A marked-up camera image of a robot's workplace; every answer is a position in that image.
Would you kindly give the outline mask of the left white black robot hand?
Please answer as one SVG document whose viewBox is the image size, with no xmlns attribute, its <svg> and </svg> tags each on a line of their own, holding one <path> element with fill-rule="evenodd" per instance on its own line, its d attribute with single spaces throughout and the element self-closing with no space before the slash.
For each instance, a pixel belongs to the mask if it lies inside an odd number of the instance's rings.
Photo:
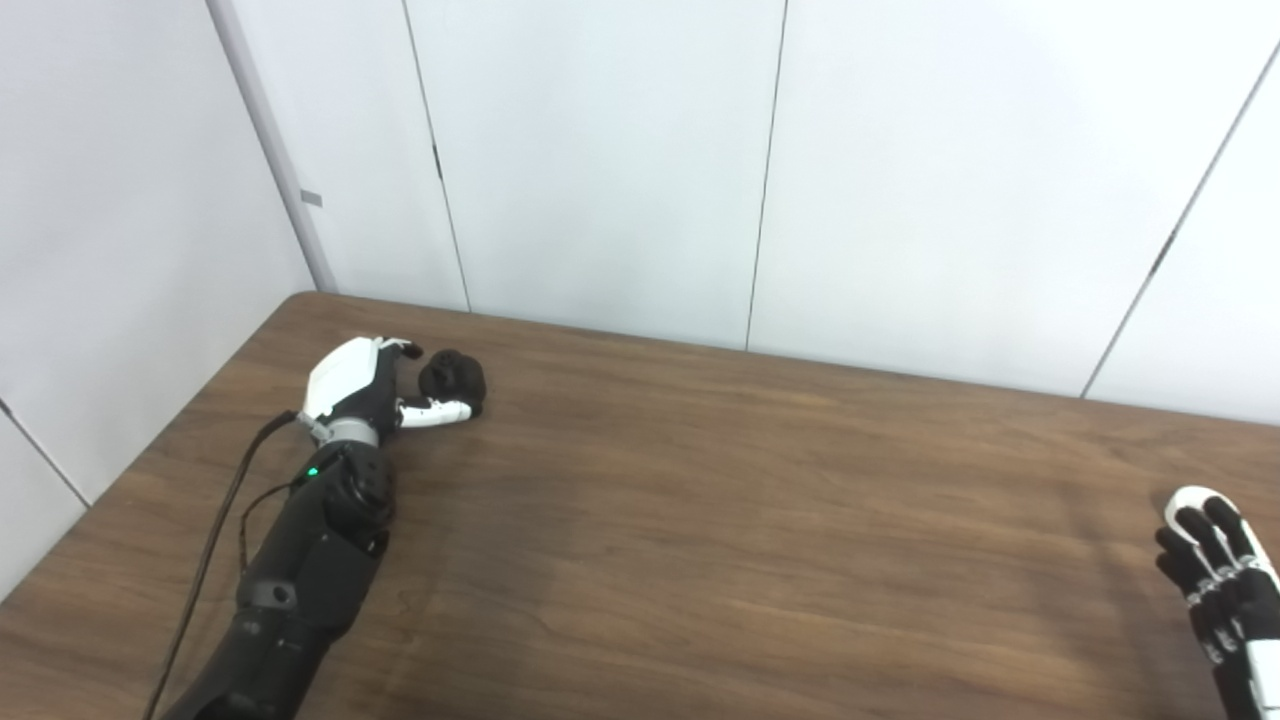
<svg viewBox="0 0 1280 720">
<path fill-rule="evenodd" d="M 356 337 L 332 350 L 308 375 L 298 420 L 320 443 L 378 445 L 402 429 L 452 425 L 483 415 L 486 380 L 479 360 L 453 348 L 419 372 L 416 395 L 402 395 L 398 363 L 424 350 L 410 340 Z"/>
</svg>

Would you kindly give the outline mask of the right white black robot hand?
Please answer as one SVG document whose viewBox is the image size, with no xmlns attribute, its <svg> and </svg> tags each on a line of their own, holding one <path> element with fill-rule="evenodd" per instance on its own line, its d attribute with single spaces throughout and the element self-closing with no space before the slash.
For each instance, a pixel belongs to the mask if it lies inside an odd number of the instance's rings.
<svg viewBox="0 0 1280 720">
<path fill-rule="evenodd" d="M 1277 569 L 1239 507 L 1183 486 L 1155 533 L 1157 569 L 1179 589 L 1229 719 L 1279 716 Z"/>
</svg>

